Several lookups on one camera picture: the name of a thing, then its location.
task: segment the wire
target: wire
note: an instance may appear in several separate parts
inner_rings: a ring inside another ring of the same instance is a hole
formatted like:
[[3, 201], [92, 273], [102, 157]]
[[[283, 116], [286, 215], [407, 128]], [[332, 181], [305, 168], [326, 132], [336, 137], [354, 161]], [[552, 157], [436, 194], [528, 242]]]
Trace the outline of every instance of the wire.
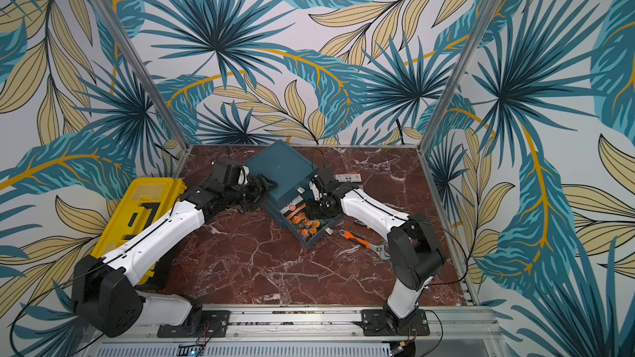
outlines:
[[430, 313], [434, 314], [434, 316], [437, 318], [437, 321], [439, 321], [439, 325], [441, 326], [441, 337], [439, 338], [439, 341], [437, 342], [436, 345], [434, 345], [434, 347], [428, 351], [426, 351], [425, 353], [421, 354], [419, 357], [424, 357], [427, 356], [428, 354], [432, 353], [440, 344], [441, 341], [443, 340], [443, 323], [441, 323], [441, 321], [439, 320], [439, 316], [437, 316], [436, 312], [434, 310], [424, 310], [424, 311], [429, 311]]

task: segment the marble table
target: marble table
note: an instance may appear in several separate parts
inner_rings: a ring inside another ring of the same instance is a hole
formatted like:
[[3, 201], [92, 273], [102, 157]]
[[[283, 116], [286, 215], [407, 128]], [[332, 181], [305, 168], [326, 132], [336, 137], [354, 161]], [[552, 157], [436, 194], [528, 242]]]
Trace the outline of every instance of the marble table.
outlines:
[[[259, 146], [230, 146], [231, 158], [243, 162], [261, 151]], [[296, 149], [317, 165], [322, 155], [314, 147]], [[326, 166], [334, 173], [359, 172], [364, 190], [391, 207], [422, 212], [439, 224], [432, 197], [414, 148], [321, 147]], [[196, 186], [211, 174], [211, 163], [226, 155], [226, 146], [195, 146], [181, 177]], [[263, 209], [241, 215], [235, 209], [218, 214], [178, 246], [162, 294], [187, 295], [216, 304], [348, 304], [381, 305], [390, 295], [395, 275], [389, 262], [345, 240], [344, 228], [379, 244], [381, 237], [345, 217], [332, 235], [325, 234], [305, 249], [280, 228]], [[446, 245], [436, 229], [448, 262], [435, 282], [457, 279]], [[459, 284], [425, 290], [421, 305], [465, 304]]]

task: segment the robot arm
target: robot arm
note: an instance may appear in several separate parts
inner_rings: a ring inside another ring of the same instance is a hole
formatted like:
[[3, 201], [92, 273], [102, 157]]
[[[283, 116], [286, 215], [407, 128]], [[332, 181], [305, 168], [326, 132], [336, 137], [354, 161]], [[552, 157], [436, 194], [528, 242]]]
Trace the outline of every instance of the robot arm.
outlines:
[[108, 337], [133, 325], [181, 325], [192, 319], [192, 304], [181, 297], [137, 292], [134, 286], [154, 263], [187, 234], [218, 212], [236, 205], [255, 209], [276, 184], [230, 159], [221, 159], [200, 186], [187, 190], [173, 209], [122, 246], [75, 265], [74, 312]]

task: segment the tropical leaf wallpaper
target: tropical leaf wallpaper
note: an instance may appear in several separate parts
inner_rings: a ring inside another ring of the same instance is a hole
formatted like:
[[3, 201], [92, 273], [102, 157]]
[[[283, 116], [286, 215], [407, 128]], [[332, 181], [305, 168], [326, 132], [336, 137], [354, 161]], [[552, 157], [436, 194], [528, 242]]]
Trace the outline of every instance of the tropical leaf wallpaper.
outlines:
[[635, 0], [513, 2], [427, 164], [511, 355], [632, 356]]
[[[49, 290], [93, 250], [130, 182], [169, 176], [182, 153], [86, 0], [0, 5], [0, 343], [10, 350], [31, 302], [14, 344], [65, 356], [84, 326], [69, 284]], [[112, 6], [138, 33], [144, 3]]]

